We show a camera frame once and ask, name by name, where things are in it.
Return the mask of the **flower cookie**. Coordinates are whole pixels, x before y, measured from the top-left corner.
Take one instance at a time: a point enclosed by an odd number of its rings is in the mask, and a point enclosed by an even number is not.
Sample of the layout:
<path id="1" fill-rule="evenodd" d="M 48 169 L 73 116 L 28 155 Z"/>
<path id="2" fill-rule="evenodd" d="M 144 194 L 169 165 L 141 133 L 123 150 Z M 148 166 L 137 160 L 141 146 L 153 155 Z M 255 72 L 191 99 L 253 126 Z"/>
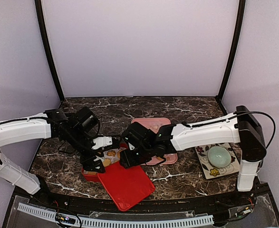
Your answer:
<path id="1" fill-rule="evenodd" d="M 112 164 L 111 160 L 110 159 L 104 159 L 103 162 L 102 162 L 103 166 L 104 167 L 107 167 L 109 165 Z"/>

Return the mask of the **swirl butter cookie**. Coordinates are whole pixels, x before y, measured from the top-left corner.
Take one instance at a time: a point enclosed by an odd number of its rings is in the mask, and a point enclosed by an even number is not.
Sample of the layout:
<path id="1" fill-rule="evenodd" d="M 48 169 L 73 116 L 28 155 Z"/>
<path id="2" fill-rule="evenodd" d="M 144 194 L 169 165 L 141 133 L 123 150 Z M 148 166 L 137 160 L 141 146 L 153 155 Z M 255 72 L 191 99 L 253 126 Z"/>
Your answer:
<path id="1" fill-rule="evenodd" d="M 116 156 L 116 151 L 114 151 L 114 150 L 108 151 L 108 152 L 107 152 L 107 156 L 109 156 L 109 157 L 115 157 L 115 156 Z"/>

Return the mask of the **red cookie box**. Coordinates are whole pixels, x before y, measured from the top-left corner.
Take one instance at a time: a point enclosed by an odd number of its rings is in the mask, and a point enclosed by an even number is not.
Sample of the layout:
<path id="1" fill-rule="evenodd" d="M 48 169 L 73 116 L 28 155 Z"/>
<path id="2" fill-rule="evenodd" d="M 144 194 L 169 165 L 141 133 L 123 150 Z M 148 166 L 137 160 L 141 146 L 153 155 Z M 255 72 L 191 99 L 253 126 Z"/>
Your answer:
<path id="1" fill-rule="evenodd" d="M 128 148 L 128 145 L 125 144 L 125 143 L 121 143 L 120 144 L 120 147 L 118 149 L 120 150 L 125 150 Z M 97 176 L 97 173 L 96 172 L 93 172 L 93 171 L 85 171 L 84 169 L 82 169 L 81 171 L 82 175 L 84 176 L 85 180 L 86 181 L 91 181 L 91 182 L 101 182 L 99 177 Z"/>

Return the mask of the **red box lid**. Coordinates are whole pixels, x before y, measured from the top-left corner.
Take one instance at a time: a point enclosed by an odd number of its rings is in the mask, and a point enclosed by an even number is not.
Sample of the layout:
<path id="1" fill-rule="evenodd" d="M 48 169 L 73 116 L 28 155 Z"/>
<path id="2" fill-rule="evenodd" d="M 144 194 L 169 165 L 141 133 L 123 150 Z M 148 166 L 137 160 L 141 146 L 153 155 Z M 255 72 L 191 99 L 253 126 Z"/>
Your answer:
<path id="1" fill-rule="evenodd" d="M 140 166 L 125 169 L 116 162 L 97 176 L 119 211 L 128 211 L 155 191 L 154 184 Z"/>

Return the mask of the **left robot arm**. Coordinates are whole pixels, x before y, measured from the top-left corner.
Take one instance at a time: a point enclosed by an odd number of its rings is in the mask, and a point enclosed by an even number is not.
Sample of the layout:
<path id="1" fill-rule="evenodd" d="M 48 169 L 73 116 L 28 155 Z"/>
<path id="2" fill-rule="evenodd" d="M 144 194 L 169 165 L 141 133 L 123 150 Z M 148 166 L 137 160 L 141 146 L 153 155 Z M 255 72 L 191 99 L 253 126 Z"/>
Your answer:
<path id="1" fill-rule="evenodd" d="M 35 140 L 58 138 L 68 142 L 80 153 L 80 163 L 86 171 L 104 173 L 100 152 L 89 132 L 100 126 L 96 115 L 87 107 L 75 113 L 64 113 L 60 109 L 46 110 L 37 115 L 0 121 L 0 148 L 6 145 Z M 51 207 L 54 196 L 48 192 L 44 179 L 29 173 L 13 163 L 0 151 L 0 177 L 14 186 L 35 195 L 44 207 Z"/>

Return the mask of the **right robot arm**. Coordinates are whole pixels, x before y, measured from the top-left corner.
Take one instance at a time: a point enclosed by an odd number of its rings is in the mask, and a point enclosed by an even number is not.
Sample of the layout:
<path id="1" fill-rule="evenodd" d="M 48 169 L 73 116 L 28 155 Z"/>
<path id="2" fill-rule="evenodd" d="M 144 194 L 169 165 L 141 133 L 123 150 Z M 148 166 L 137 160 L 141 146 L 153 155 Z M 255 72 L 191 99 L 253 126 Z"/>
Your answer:
<path id="1" fill-rule="evenodd" d="M 167 124 L 156 133 L 134 122 L 122 134 L 130 148 L 120 153 L 120 164 L 129 169 L 149 162 L 154 156 L 162 158 L 165 154 L 202 145 L 238 143 L 242 150 L 240 171 L 237 190 L 230 195 L 230 202 L 240 206 L 248 198 L 258 166 L 266 157 L 269 146 L 255 114 L 272 119 L 267 113 L 249 111 L 240 105 L 235 112 L 225 116 L 196 123 Z"/>

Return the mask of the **white paper cupcake liners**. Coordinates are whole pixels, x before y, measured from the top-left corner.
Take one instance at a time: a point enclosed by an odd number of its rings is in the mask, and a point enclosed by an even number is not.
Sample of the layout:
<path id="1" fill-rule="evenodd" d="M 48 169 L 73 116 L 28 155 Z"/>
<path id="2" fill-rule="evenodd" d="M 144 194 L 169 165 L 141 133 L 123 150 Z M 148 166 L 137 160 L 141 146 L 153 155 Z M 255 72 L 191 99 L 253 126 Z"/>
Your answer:
<path id="1" fill-rule="evenodd" d="M 104 152 L 104 156 L 105 156 L 105 159 L 110 159 L 111 162 L 112 162 L 112 164 L 114 164 L 114 163 L 116 163 L 116 162 L 118 162 L 118 161 L 120 160 L 120 152 L 121 152 L 122 150 L 120 150 L 120 149 L 112 149 L 112 150 L 116 151 L 116 156 L 115 156 L 115 157 L 109 157 L 109 156 L 107 156 L 107 152 L 110 151 L 110 150 L 105 151 L 105 152 Z"/>

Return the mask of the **floral square plate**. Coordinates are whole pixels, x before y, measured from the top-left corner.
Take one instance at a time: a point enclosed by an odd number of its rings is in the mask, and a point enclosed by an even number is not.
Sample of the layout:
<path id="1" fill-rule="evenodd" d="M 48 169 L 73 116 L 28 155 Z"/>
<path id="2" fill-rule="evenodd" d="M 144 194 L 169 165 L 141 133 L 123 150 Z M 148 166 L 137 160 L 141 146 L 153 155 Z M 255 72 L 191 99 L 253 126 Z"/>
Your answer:
<path id="1" fill-rule="evenodd" d="M 240 171 L 240 163 L 229 143 L 197 146 L 195 151 L 207 180 Z"/>

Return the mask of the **light green bowl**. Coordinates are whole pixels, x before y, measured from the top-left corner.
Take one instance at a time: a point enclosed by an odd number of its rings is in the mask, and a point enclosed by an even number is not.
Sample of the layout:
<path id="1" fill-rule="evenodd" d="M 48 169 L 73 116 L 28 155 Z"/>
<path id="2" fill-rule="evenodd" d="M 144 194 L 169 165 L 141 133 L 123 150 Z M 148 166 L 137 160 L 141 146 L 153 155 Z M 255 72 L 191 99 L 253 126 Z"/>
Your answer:
<path id="1" fill-rule="evenodd" d="M 209 163 L 217 168 L 224 168 L 230 165 L 231 155 L 228 150 L 220 146 L 211 147 L 207 153 Z"/>

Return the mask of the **left black frame post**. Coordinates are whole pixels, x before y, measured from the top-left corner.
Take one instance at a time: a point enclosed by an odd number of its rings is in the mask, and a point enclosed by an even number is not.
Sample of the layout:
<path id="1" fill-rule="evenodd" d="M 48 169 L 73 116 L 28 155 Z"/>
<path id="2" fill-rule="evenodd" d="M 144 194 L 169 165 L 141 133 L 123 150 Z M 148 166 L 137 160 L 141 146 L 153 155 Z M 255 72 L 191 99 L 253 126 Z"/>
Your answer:
<path id="1" fill-rule="evenodd" d="M 48 39 L 48 33 L 47 33 L 47 27 L 45 22 L 45 17 L 43 13 L 43 7 L 42 7 L 42 1 L 41 0 L 34 0 L 35 2 L 35 9 L 36 9 L 36 15 L 38 19 L 38 25 L 40 30 L 40 35 L 43 43 L 44 52 L 47 58 L 48 67 L 52 76 L 52 80 L 57 92 L 57 95 L 59 97 L 60 102 L 63 102 L 65 100 L 65 96 L 59 81 L 58 73 L 56 70 L 55 62 L 53 59 L 50 42 Z"/>

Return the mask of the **black frame post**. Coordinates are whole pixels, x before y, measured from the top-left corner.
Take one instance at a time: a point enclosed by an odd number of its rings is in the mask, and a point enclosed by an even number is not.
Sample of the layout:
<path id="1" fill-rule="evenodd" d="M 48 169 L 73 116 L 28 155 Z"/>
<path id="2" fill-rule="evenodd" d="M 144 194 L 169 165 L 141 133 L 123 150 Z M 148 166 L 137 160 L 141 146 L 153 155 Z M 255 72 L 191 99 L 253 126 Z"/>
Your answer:
<path id="1" fill-rule="evenodd" d="M 225 91 L 226 91 L 226 88 L 228 85 L 228 81 L 229 81 L 229 78 L 231 75 L 233 63 L 235 60 L 235 56 L 236 56 L 236 52 L 237 52 L 237 48 L 238 48 L 238 44 L 239 44 L 239 39 L 240 39 L 240 35 L 241 35 L 241 28 L 242 28 L 242 24 L 243 24 L 245 6 L 246 6 L 246 0 L 239 0 L 238 11 L 237 11 L 237 16 L 236 16 L 236 23 L 235 23 L 234 33 L 233 33 L 233 37 L 232 37 L 232 42 L 231 42 L 231 48 L 230 48 L 226 68 L 224 71 L 223 79 L 221 82 L 221 86 L 220 86 L 219 92 L 216 96 L 217 99 L 220 101 L 223 100 L 223 97 L 224 97 L 224 94 L 225 94 Z"/>
<path id="2" fill-rule="evenodd" d="M 58 73 L 56 70 L 55 62 L 53 59 L 50 42 L 48 39 L 48 33 L 47 33 L 47 27 L 45 22 L 45 17 L 43 13 L 43 7 L 42 7 L 42 1 L 41 0 L 34 0 L 35 2 L 35 9 L 36 9 L 36 15 L 38 19 L 38 25 L 40 30 L 40 35 L 43 43 L 44 52 L 47 58 L 48 67 L 52 76 L 52 80 L 57 92 L 57 95 L 59 97 L 60 102 L 63 102 L 65 100 L 65 96 L 59 81 Z"/>

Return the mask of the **right black frame post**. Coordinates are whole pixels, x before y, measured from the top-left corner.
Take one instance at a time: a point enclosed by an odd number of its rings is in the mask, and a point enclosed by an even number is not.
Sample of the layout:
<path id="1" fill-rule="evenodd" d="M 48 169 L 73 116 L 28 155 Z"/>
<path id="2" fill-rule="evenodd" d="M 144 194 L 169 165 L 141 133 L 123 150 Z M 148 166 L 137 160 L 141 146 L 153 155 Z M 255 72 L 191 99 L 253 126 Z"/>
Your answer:
<path id="1" fill-rule="evenodd" d="M 223 100 L 223 97 L 224 97 L 224 94 L 225 94 L 225 91 L 226 91 L 226 88 L 228 85 L 228 81 L 229 81 L 229 78 L 231 75 L 233 63 L 235 60 L 235 56 L 236 56 L 236 52 L 237 52 L 237 48 L 238 48 L 238 44 L 239 44 L 239 39 L 240 39 L 240 35 L 241 35 L 241 28 L 242 28 L 242 24 L 243 24 L 245 6 L 246 6 L 246 0 L 239 0 L 238 11 L 237 11 L 237 16 L 236 16 L 236 23 L 235 23 L 234 33 L 233 33 L 233 37 L 232 37 L 232 42 L 231 42 L 231 48 L 230 48 L 226 68 L 224 71 L 223 79 L 221 82 L 221 86 L 220 86 L 219 92 L 216 96 L 217 99 L 220 101 Z"/>

